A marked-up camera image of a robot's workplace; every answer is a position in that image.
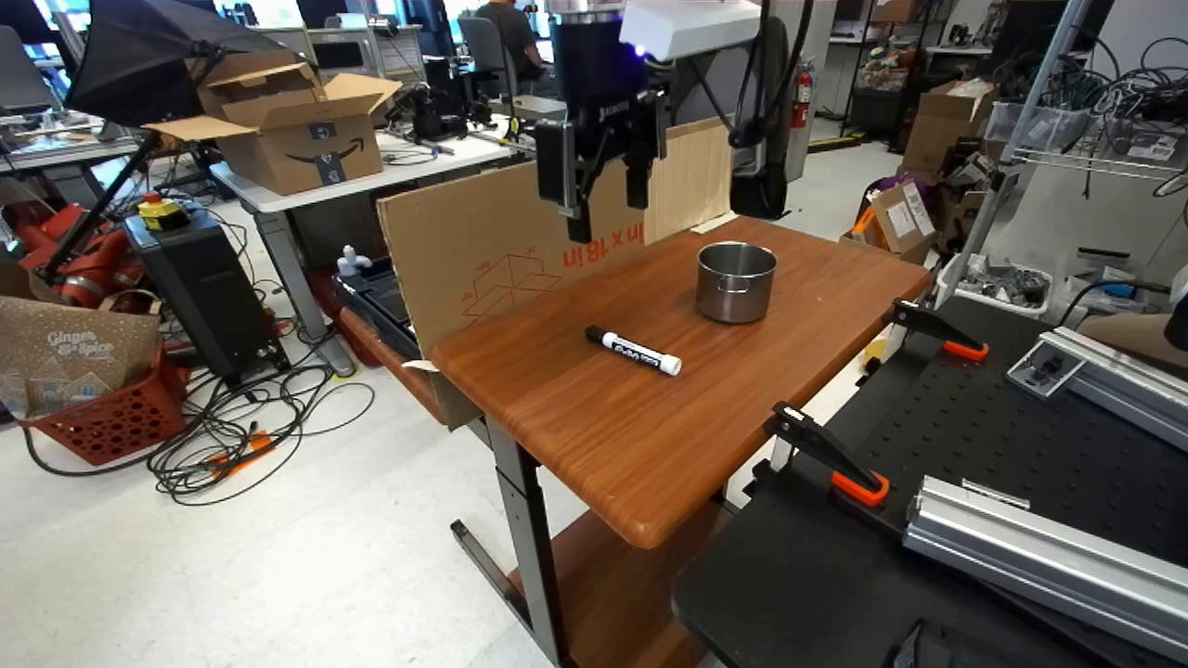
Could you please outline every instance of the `black marker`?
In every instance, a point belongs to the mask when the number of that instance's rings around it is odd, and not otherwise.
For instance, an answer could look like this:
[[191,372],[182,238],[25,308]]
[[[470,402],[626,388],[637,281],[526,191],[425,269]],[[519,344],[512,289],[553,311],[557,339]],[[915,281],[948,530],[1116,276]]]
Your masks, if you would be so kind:
[[661,376],[681,376],[681,356],[670,356],[670,351],[655,351],[655,349],[647,349],[647,344],[637,344],[637,340],[626,340],[626,339],[620,339],[620,334],[611,334],[611,330],[602,330],[602,326],[586,326],[586,339],[598,344],[598,349],[608,349],[608,351],[620,351],[620,356],[626,356],[626,361],[637,361],[637,363],[647,363],[647,368],[655,368],[655,372],[661,372]]

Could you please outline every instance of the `floor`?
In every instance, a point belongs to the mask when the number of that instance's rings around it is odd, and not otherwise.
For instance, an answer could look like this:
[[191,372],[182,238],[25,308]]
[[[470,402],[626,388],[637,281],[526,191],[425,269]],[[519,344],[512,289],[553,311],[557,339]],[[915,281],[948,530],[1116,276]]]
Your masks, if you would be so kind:
[[[784,226],[840,238],[860,184],[894,164],[884,143],[811,156]],[[334,435],[306,439],[280,476],[212,507],[180,507],[145,469],[46,476],[17,429],[0,429],[0,664],[545,664],[446,530],[469,518],[512,565],[479,439],[438,428],[385,372],[334,384],[308,429],[358,415],[365,384],[375,404]],[[78,469],[46,439],[40,454]],[[548,476],[545,497],[553,530],[582,512]]]

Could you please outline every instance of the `stainless steel cup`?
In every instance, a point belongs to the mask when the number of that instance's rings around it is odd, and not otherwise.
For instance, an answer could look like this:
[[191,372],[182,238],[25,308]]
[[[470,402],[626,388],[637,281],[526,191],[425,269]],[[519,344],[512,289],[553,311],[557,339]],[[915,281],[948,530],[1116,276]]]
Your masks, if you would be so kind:
[[776,252],[749,240],[717,240],[698,257],[698,311],[713,321],[758,321],[770,311]]

